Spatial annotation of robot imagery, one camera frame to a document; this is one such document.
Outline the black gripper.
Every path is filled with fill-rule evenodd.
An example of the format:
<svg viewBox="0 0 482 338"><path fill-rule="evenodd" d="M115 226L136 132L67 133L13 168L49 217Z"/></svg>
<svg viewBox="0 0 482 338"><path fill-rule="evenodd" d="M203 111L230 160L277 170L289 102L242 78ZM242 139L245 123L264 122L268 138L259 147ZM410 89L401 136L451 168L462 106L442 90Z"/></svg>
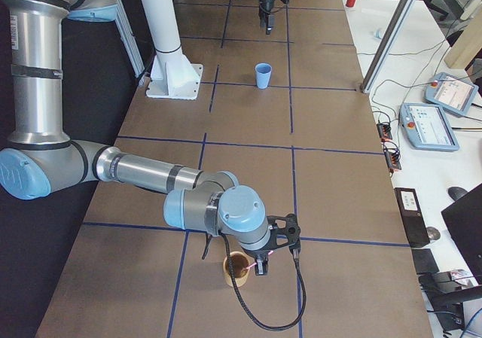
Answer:
<svg viewBox="0 0 482 338"><path fill-rule="evenodd" d="M271 251L288 247L293 257L299 257L300 254L300 226L296 214L290 213L285 217L269 215L267 222L266 238L253 244L240 245L247 255L255 257L257 276L268 274L268 256Z"/></svg>
<svg viewBox="0 0 482 338"><path fill-rule="evenodd" d="M274 15L271 13L274 7L275 0L258 0L258 1L259 1L258 16L260 20L260 28L264 28L264 25L265 25L265 33L267 35L270 35L274 27Z"/></svg>

